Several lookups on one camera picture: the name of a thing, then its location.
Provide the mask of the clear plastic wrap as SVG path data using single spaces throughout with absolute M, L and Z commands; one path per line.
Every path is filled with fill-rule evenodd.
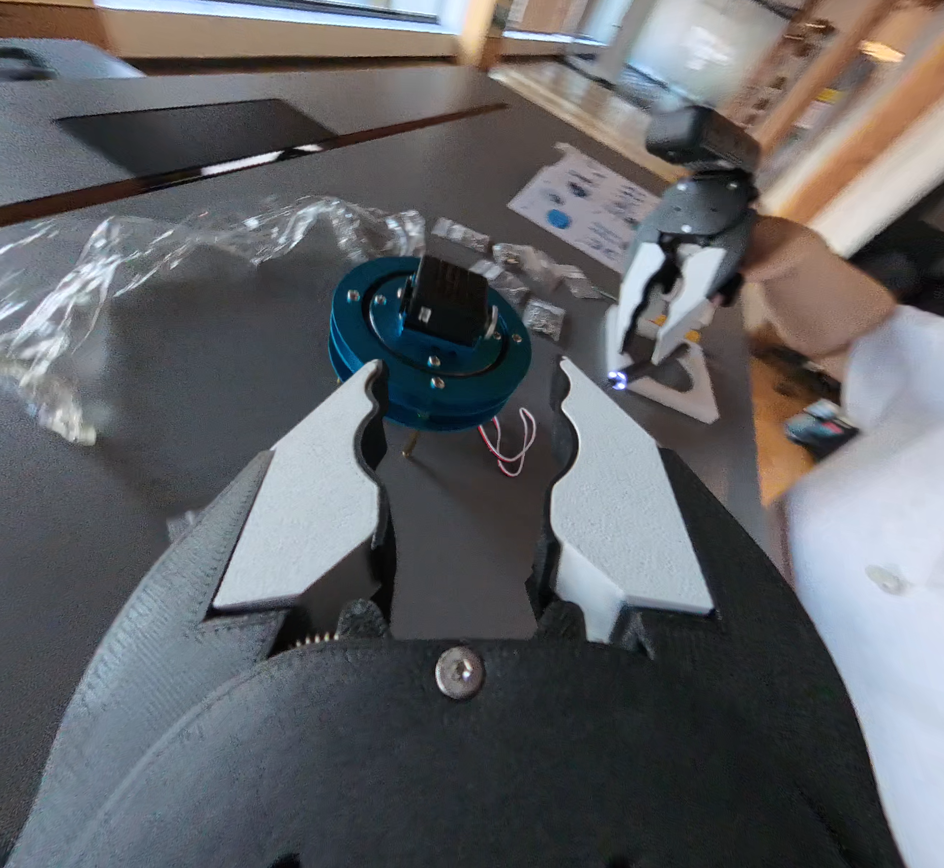
M 2 245 L 2 390 L 42 429 L 93 446 L 98 432 L 73 366 L 116 298 L 203 250 L 257 268 L 299 247 L 325 248 L 357 265 L 421 254 L 426 237 L 417 210 L 388 213 L 327 195 L 254 212 L 201 210 L 175 223 L 109 215 L 77 232 L 42 220 Z

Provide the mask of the white triangular bracket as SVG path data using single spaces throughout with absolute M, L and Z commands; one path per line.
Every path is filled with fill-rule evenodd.
M 619 373 L 625 388 L 704 425 L 720 417 L 701 344 L 683 340 L 660 364 L 631 363 Z

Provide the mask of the grey rounded object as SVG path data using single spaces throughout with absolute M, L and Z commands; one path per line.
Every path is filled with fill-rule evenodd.
M 1 82 L 101 80 L 143 77 L 144 73 L 85 41 L 2 38 Z

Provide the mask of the dark handheld device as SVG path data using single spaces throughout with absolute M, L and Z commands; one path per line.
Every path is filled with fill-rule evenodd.
M 785 437 L 819 463 L 852 441 L 859 429 L 846 417 L 841 406 L 821 399 L 785 422 Z

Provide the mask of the black servo motor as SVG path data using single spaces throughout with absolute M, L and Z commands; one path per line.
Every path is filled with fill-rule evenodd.
M 491 319 L 488 284 L 478 273 L 424 255 L 405 283 L 399 313 L 404 330 L 473 347 Z

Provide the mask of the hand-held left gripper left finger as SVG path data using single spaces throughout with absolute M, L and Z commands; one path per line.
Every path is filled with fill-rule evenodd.
M 393 582 L 390 505 L 377 475 L 387 380 L 384 363 L 368 361 L 273 446 L 214 610 L 339 614 Z

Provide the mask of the printed instruction sheet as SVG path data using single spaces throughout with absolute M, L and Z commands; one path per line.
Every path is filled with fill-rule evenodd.
M 661 195 L 608 169 L 567 143 L 508 203 L 527 221 L 604 265 L 622 272 L 636 230 Z

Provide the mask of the black rectangular desk mat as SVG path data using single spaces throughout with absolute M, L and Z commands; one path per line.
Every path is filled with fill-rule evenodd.
M 272 98 L 75 116 L 56 124 L 135 177 L 319 145 L 336 135 Z

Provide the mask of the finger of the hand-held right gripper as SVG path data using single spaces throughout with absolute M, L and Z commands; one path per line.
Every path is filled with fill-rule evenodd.
M 691 247 L 680 262 L 680 290 L 673 293 L 665 322 L 657 333 L 651 363 L 660 365 L 685 343 L 709 300 L 709 291 L 725 261 L 720 247 Z
M 655 242 L 635 248 L 620 284 L 619 300 L 605 317 L 605 358 L 609 388 L 629 388 L 654 365 L 658 327 L 648 318 L 655 280 L 666 254 Z

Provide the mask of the dark grey desk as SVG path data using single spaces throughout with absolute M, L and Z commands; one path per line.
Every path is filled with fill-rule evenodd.
M 125 197 L 131 181 L 59 120 L 277 100 L 327 130 L 325 152 Z M 557 143 L 660 194 L 679 172 L 620 154 L 510 87 L 446 65 L 2 84 L 2 245 L 56 283 L 110 217 L 230 228 L 302 197 L 454 218 L 545 248 L 614 293 L 614 272 L 507 206 Z M 112 620 L 202 508 L 328 396 L 331 292 L 349 262 L 322 246 L 255 268 L 198 248 L 105 306 L 70 378 L 96 443 L 41 428 L 2 387 L 2 862 L 27 820 L 65 708 Z

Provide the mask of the glass door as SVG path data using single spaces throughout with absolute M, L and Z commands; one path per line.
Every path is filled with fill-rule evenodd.
M 795 11 L 777 0 L 656 0 L 625 66 L 692 103 L 719 107 Z

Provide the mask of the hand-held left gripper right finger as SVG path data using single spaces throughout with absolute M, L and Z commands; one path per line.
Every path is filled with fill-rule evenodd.
M 532 567 L 539 626 L 563 615 L 590 642 L 644 646 L 644 613 L 697 620 L 714 599 L 663 450 L 570 358 L 551 383 L 560 473 Z

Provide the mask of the person's right forearm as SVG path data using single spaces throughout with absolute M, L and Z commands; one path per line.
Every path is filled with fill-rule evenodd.
M 778 338 L 837 380 L 854 345 L 898 307 L 883 285 L 836 254 L 819 233 L 785 218 L 756 219 L 742 273 L 759 286 Z

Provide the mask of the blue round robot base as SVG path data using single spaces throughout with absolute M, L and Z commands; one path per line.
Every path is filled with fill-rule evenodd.
M 501 413 L 531 366 L 529 332 L 514 307 L 488 285 L 489 326 L 473 347 L 404 330 L 399 313 L 405 283 L 419 258 L 367 261 L 337 285 L 328 354 L 347 381 L 373 361 L 387 373 L 390 421 L 420 432 L 459 432 Z

